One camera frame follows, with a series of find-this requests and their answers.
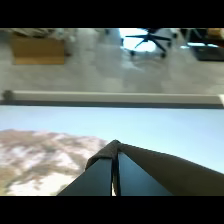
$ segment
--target office chair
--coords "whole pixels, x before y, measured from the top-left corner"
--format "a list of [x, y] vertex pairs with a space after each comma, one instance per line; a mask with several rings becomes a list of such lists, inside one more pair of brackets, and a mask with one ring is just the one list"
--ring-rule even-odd
[[[133, 38], [143, 38], [143, 40], [135, 46], [135, 49], [139, 45], [141, 45], [143, 42], [152, 41], [152, 42], [154, 42], [156, 44], [157, 47], [159, 47], [162, 50], [161, 57], [165, 58], [166, 57], [166, 49], [157, 40], [166, 40], [166, 41], [168, 41], [168, 47], [171, 47], [171, 45], [172, 45], [171, 38], [161, 37], [161, 36], [157, 36], [157, 35], [153, 34], [153, 33], [157, 32], [161, 28], [139, 28], [139, 29], [146, 30], [147, 34], [145, 34], [145, 35], [128, 35], [128, 36], [125, 36], [125, 37], [133, 37]], [[123, 46], [123, 41], [124, 41], [124, 38], [121, 38], [121, 45], [122, 46]], [[130, 51], [130, 54], [133, 57], [135, 55], [135, 51], [134, 50]]]

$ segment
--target cardboard box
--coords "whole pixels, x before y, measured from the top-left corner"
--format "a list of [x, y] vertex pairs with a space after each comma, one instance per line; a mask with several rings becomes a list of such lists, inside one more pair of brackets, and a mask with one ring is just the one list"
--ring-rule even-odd
[[64, 64], [64, 41], [11, 35], [15, 64]]

